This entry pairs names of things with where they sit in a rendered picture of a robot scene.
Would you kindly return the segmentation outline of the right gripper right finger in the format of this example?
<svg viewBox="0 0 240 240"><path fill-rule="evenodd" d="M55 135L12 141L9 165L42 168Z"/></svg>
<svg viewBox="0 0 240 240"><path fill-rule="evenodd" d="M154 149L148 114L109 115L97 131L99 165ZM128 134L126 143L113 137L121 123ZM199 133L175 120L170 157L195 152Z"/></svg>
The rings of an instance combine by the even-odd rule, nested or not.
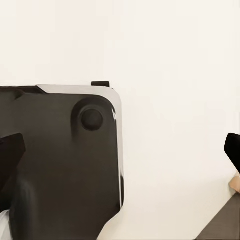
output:
<svg viewBox="0 0 240 240"><path fill-rule="evenodd" d="M240 173L240 135L229 133L227 135L224 151Z"/></svg>

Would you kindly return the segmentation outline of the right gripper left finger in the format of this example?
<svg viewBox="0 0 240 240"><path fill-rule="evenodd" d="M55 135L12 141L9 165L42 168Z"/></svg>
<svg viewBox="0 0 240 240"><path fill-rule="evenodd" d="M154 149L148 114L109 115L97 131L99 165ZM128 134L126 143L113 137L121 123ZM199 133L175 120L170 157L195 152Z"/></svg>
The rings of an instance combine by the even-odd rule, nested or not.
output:
<svg viewBox="0 0 240 240"><path fill-rule="evenodd" d="M0 193L26 152L21 133L0 138Z"/></svg>

